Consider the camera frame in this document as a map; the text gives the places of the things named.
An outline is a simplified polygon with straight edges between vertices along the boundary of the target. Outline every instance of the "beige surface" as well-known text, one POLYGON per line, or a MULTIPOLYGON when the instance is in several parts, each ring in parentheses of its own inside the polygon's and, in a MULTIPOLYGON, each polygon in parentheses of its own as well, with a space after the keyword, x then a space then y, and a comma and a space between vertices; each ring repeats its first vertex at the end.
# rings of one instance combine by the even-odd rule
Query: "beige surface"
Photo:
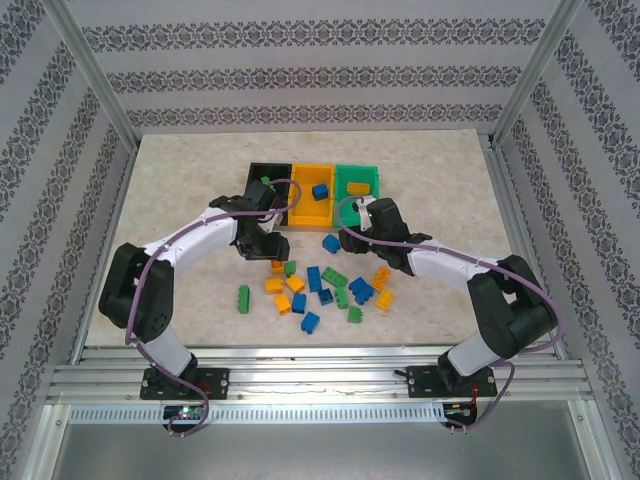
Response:
MULTIPOLYGON (((510 253, 475 131, 242 133, 145 136, 114 245, 144 245, 198 216, 219 195, 242 193, 250 162, 377 165, 380 193, 393 198, 412 232, 484 257, 510 253)), ((325 234, 285 232, 290 259, 306 282, 306 267, 331 266, 350 280, 371 281, 383 262, 373 254, 331 255, 325 234)), ((476 329, 468 295, 398 271, 387 313, 363 307, 363 322, 346 322, 335 303, 307 305, 321 317, 313 335, 301 315, 280 317, 264 290, 268 262, 248 262, 232 247, 203 260, 176 284, 172 325, 188 345, 311 345, 453 343, 476 329), (238 286, 251 288, 251 310, 236 310, 238 286)), ((349 300, 354 304, 350 293, 349 300)), ((96 312, 87 344, 122 344, 118 330, 96 312)))

